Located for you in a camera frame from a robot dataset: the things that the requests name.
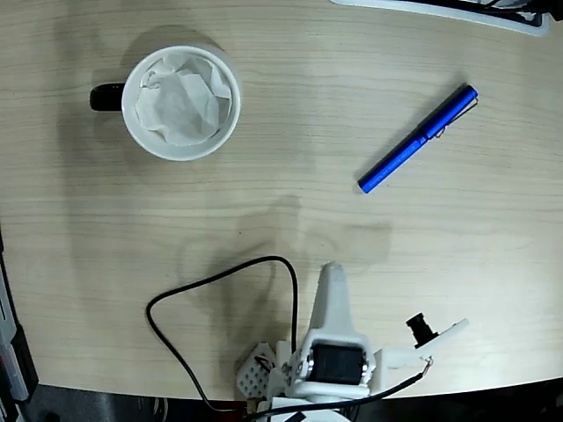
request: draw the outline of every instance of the tissue paper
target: tissue paper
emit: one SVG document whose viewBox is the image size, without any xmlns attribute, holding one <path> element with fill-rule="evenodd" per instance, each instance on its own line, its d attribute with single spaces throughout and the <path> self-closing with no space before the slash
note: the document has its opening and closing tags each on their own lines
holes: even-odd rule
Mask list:
<svg viewBox="0 0 563 422">
<path fill-rule="evenodd" d="M 230 105 L 229 83 L 214 63 L 176 53 L 145 73 L 135 109 L 145 129 L 171 144 L 188 146 L 213 136 L 227 120 Z"/>
</svg>

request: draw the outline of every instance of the perforated white block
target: perforated white block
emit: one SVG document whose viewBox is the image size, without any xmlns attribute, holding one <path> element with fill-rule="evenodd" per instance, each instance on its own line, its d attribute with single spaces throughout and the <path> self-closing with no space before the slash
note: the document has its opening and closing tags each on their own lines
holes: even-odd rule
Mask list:
<svg viewBox="0 0 563 422">
<path fill-rule="evenodd" d="M 246 398 L 262 398 L 267 396 L 267 380 L 269 372 L 263 368 L 256 357 L 267 360 L 273 367 L 275 354 L 268 343 L 258 343 L 237 372 L 237 387 Z"/>
</svg>

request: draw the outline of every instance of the white plastic object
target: white plastic object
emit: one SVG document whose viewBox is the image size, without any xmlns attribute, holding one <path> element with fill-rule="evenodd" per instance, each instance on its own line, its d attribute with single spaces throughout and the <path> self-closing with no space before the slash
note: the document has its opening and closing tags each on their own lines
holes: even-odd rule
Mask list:
<svg viewBox="0 0 563 422">
<path fill-rule="evenodd" d="M 210 62 L 213 62 L 224 73 L 224 76 L 230 86 L 232 103 L 229 117 L 216 134 L 211 136 L 205 142 L 198 143 L 196 145 L 179 146 L 165 142 L 161 135 L 156 132 L 146 130 L 141 125 L 135 111 L 135 104 L 139 97 L 139 91 L 141 90 L 141 83 L 145 73 L 160 59 L 172 53 L 199 55 Z M 238 76 L 230 58 L 223 50 L 204 44 L 172 46 L 162 48 L 151 55 L 148 55 L 135 66 L 133 71 L 131 71 L 121 96 L 121 113 L 123 114 L 125 126 L 127 127 L 129 133 L 143 149 L 147 150 L 154 156 L 159 156 L 166 160 L 190 161 L 211 154 L 221 147 L 227 139 L 229 139 L 238 123 L 242 100 L 243 93 L 241 79 Z"/>
<path fill-rule="evenodd" d="M 311 348 L 316 344 L 361 348 L 364 352 L 365 370 L 359 385 L 307 381 L 308 358 Z M 352 323 L 346 274 L 338 263 L 330 262 L 321 269 L 309 331 L 301 348 L 291 356 L 289 366 L 291 372 L 289 386 L 286 388 L 287 397 L 328 403 L 346 398 L 362 398 L 369 394 L 369 380 L 376 368 L 376 359 L 368 338 L 358 333 Z"/>
<path fill-rule="evenodd" d="M 269 373 L 256 361 L 256 357 L 266 359 L 272 368 L 275 363 L 275 355 L 269 344 L 258 343 L 237 372 L 238 390 L 246 398 L 267 397 Z"/>
<path fill-rule="evenodd" d="M 331 0 L 333 3 L 346 6 L 363 6 L 374 7 L 378 9 L 388 9 L 395 11 L 413 11 L 426 15 L 436 15 L 445 18 L 461 19 L 479 24 L 497 26 L 499 28 L 517 31 L 519 33 L 527 33 L 538 37 L 544 36 L 549 31 L 550 19 L 547 15 L 541 17 L 542 24 L 538 27 L 526 25 L 513 20 L 501 18 L 500 16 L 484 15 L 482 13 L 474 13 L 471 11 L 460 11 L 450 7 L 434 6 L 432 4 L 423 4 L 408 2 L 404 0 Z M 523 16 L 530 16 L 529 13 L 523 13 Z"/>
<path fill-rule="evenodd" d="M 387 385 L 387 375 L 390 369 L 403 367 L 408 362 L 422 359 L 427 360 L 432 357 L 433 351 L 443 342 L 449 340 L 461 330 L 469 325 L 467 319 L 462 319 L 457 324 L 453 324 L 448 330 L 433 338 L 424 346 L 417 348 L 409 347 L 384 347 L 376 352 L 376 371 L 371 380 L 370 394 L 385 391 L 389 388 Z"/>
<path fill-rule="evenodd" d="M 311 403 L 300 398 L 274 397 L 271 408 L 278 409 L 280 407 L 299 406 L 302 404 Z M 266 402 L 259 404 L 258 411 L 266 411 L 268 409 L 270 409 L 270 407 L 266 405 Z M 301 413 L 305 416 L 303 422 L 349 422 L 347 418 L 344 418 L 336 411 L 302 411 Z M 287 420 L 291 420 L 294 415 L 295 413 L 286 413 L 283 415 L 272 416 L 269 420 L 270 422 L 285 422 Z M 257 422 L 267 422 L 267 419 L 262 418 Z"/>
</svg>

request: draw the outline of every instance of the black cable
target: black cable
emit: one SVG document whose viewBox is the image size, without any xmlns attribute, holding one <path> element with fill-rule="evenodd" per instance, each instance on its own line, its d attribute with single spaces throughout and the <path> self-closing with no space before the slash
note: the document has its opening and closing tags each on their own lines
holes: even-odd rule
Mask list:
<svg viewBox="0 0 563 422">
<path fill-rule="evenodd" d="M 212 411 L 221 411 L 221 412 L 223 412 L 223 411 L 239 411 L 239 409 L 217 409 L 217 408 L 213 407 L 213 405 L 211 404 L 211 402 L 209 401 L 209 399 L 205 395 L 205 392 L 203 391 L 203 387 L 201 386 L 200 382 L 197 380 L 197 377 L 195 376 L 194 371 L 190 368 L 190 366 L 187 364 L 186 360 L 184 360 L 184 358 L 178 352 L 178 350 L 176 350 L 176 347 L 174 347 L 174 345 L 170 342 L 170 340 L 168 338 L 166 338 L 166 336 L 163 334 L 163 332 L 161 332 L 160 329 L 158 328 L 157 324 L 155 323 L 155 321 L 152 317 L 152 313 L 151 313 L 152 308 L 157 303 L 159 303 L 163 299 L 166 299 L 167 297 L 174 296 L 174 295 L 177 295 L 179 293 L 184 293 L 184 292 L 187 292 L 188 290 L 192 290 L 194 288 L 205 286 L 209 283 L 213 283 L 214 281 L 218 281 L 220 279 L 224 279 L 225 277 L 229 277 L 230 275 L 232 275 L 234 273 L 238 273 L 239 271 L 244 270 L 244 269 L 248 268 L 249 266 L 255 266 L 257 264 L 261 264 L 263 262 L 269 262 L 269 261 L 277 261 L 277 262 L 281 262 L 282 264 L 284 264 L 289 271 L 289 275 L 291 276 L 291 286 L 293 288 L 293 304 L 292 304 L 292 310 L 291 310 L 291 351 L 294 352 L 296 350 L 296 347 L 297 347 L 297 295 L 298 295 L 297 275 L 296 275 L 296 271 L 293 268 L 293 266 L 289 263 L 289 261 L 287 259 L 285 259 L 283 257 L 270 255 L 270 256 L 266 256 L 266 257 L 251 259 L 250 261 L 247 261 L 247 262 L 244 262 L 243 264 L 235 266 L 235 267 L 231 268 L 230 270 L 223 271 L 222 273 L 208 277 L 205 280 L 196 281 L 195 283 L 188 284 L 187 286 L 173 288 L 172 290 L 168 290 L 167 292 L 163 292 L 160 295 L 152 298 L 150 300 L 150 302 L 147 304 L 147 307 L 145 309 L 145 315 L 147 316 L 147 321 L 149 322 L 150 328 L 155 332 L 155 334 L 157 334 L 157 337 L 160 338 L 160 341 L 162 341 L 164 343 L 164 345 L 168 348 L 168 350 L 170 350 L 170 352 L 178 360 L 180 365 L 186 370 L 187 374 L 192 379 L 192 382 L 194 383 L 194 386 L 197 389 L 197 392 L 200 394 L 201 400 L 203 400 L 203 402 Z"/>
<path fill-rule="evenodd" d="M 297 413 L 299 411 L 328 411 L 333 409 L 344 409 L 354 406 L 359 406 L 361 404 L 367 404 L 376 402 L 378 400 L 382 400 L 391 394 L 395 394 L 402 389 L 406 389 L 410 387 L 415 382 L 422 379 L 424 376 L 425 371 L 418 373 L 415 376 L 410 377 L 409 379 L 403 381 L 400 384 L 397 384 L 395 387 L 383 391 L 381 393 L 375 394 L 374 396 L 367 396 L 364 398 L 358 398 L 355 400 L 346 400 L 342 402 L 333 402 L 333 403 L 318 403 L 318 404 L 300 404 L 298 406 L 287 406 L 287 407 L 278 407 L 275 409 L 269 409 L 267 411 L 259 411 L 258 413 L 253 413 L 251 415 L 247 415 L 243 418 L 243 422 L 252 422 L 253 420 L 257 420 L 260 418 L 270 418 L 275 415 L 283 415 L 287 413 Z"/>
<path fill-rule="evenodd" d="M 484 6 L 488 9 L 489 7 L 493 7 L 494 5 L 496 5 L 497 3 L 499 3 L 501 0 L 493 0 L 492 2 L 489 2 L 487 4 L 484 4 Z"/>
</svg>

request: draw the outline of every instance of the black object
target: black object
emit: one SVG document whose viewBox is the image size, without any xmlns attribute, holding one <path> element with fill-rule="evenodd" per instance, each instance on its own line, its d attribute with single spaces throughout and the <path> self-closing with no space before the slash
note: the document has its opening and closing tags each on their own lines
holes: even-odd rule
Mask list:
<svg viewBox="0 0 563 422">
<path fill-rule="evenodd" d="M 44 422 L 61 422 L 61 417 L 56 413 L 49 413 L 46 417 Z"/>
<path fill-rule="evenodd" d="M 103 84 L 90 91 L 90 107 L 97 112 L 120 112 L 125 84 Z"/>
<path fill-rule="evenodd" d="M 306 420 L 307 418 L 301 412 L 296 413 L 291 418 L 289 418 L 286 422 L 301 422 L 302 420 Z"/>
<path fill-rule="evenodd" d="M 359 347 L 314 345 L 313 370 L 307 381 L 359 385 L 363 350 Z"/>
<path fill-rule="evenodd" d="M 415 348 L 419 348 L 424 346 L 428 341 L 432 340 L 433 338 L 438 337 L 437 332 L 432 332 L 430 326 L 426 324 L 424 321 L 424 316 L 422 314 L 415 315 L 411 319 L 409 319 L 406 324 L 413 330 L 413 335 L 418 344 Z"/>
</svg>

